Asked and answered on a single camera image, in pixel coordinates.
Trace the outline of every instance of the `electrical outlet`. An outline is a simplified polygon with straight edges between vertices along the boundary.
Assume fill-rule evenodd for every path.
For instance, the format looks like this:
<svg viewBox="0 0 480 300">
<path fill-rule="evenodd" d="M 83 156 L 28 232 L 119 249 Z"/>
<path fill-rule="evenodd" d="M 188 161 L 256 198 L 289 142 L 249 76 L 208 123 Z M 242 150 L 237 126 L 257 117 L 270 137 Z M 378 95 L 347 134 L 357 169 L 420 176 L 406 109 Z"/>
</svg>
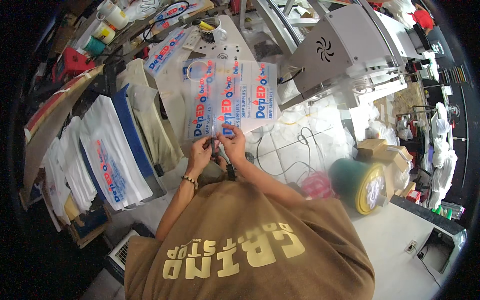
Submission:
<svg viewBox="0 0 480 300">
<path fill-rule="evenodd" d="M 414 247 L 417 247 L 417 241 L 416 240 L 412 240 L 410 243 L 408 243 L 407 247 L 405 248 L 405 251 L 408 254 L 412 254 L 412 252 L 415 250 Z"/>
<path fill-rule="evenodd" d="M 193 29 L 185 40 L 185 43 L 183 43 L 182 48 L 184 48 L 185 50 L 193 51 L 198 41 L 200 40 L 200 37 L 200 30 L 198 28 Z"/>
</svg>

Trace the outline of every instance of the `red box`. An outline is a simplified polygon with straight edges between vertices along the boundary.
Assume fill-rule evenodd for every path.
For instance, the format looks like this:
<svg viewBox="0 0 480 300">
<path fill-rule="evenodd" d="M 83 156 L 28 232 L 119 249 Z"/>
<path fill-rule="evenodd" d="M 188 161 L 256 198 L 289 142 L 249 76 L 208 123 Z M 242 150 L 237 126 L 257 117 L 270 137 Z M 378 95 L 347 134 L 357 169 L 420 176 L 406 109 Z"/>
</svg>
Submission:
<svg viewBox="0 0 480 300">
<path fill-rule="evenodd" d="M 416 190 L 411 190 L 407 194 L 407 200 L 409 200 L 410 202 L 418 204 L 418 203 L 420 203 L 420 196 L 421 196 L 421 192 L 416 191 Z"/>
<path fill-rule="evenodd" d="M 93 61 L 86 64 L 87 57 L 67 47 L 61 54 L 60 59 L 53 65 L 52 82 L 62 81 L 67 83 L 73 77 L 95 67 Z"/>
</svg>

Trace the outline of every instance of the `brown t-shirt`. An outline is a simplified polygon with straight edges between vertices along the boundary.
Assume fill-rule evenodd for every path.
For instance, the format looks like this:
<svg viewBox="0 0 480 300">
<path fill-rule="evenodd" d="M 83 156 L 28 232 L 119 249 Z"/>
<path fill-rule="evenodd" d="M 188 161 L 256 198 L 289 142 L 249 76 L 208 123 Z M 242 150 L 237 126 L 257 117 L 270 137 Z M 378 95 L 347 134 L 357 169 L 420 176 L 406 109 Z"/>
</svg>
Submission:
<svg viewBox="0 0 480 300">
<path fill-rule="evenodd" d="M 374 272 L 337 199 L 286 209 L 247 182 L 203 187 L 165 241 L 131 237 L 127 299 L 371 299 Z"/>
</svg>

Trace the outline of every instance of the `power strip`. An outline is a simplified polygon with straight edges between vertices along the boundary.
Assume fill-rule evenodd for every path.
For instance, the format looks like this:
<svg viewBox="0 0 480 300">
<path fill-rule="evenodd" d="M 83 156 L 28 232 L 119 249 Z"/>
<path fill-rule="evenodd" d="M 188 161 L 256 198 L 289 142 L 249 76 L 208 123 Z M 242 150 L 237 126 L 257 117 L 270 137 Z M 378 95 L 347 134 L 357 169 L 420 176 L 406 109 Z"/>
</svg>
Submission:
<svg viewBox="0 0 480 300">
<path fill-rule="evenodd" d="M 200 38 L 200 30 L 198 28 L 193 29 L 185 40 L 185 43 L 183 43 L 182 48 L 184 48 L 185 50 L 193 51 Z"/>
</svg>

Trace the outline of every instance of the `white container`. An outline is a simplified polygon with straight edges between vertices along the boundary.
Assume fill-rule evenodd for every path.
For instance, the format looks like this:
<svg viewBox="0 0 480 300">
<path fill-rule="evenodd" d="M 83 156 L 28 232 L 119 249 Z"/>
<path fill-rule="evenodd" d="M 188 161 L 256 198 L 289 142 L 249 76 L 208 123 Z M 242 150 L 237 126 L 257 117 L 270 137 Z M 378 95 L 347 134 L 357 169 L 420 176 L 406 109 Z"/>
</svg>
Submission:
<svg viewBox="0 0 480 300">
<path fill-rule="evenodd" d="M 101 11 L 97 11 L 96 18 L 100 21 L 104 19 L 107 20 L 110 24 L 112 24 L 115 28 L 119 30 L 123 29 L 129 21 L 125 13 L 120 9 L 120 7 L 116 5 L 114 5 L 114 7 L 106 14 L 103 14 Z"/>
<path fill-rule="evenodd" d="M 108 45 L 115 37 L 115 30 L 108 27 L 104 22 L 100 22 L 98 27 L 92 31 L 92 36 L 98 38 L 104 44 Z"/>
</svg>

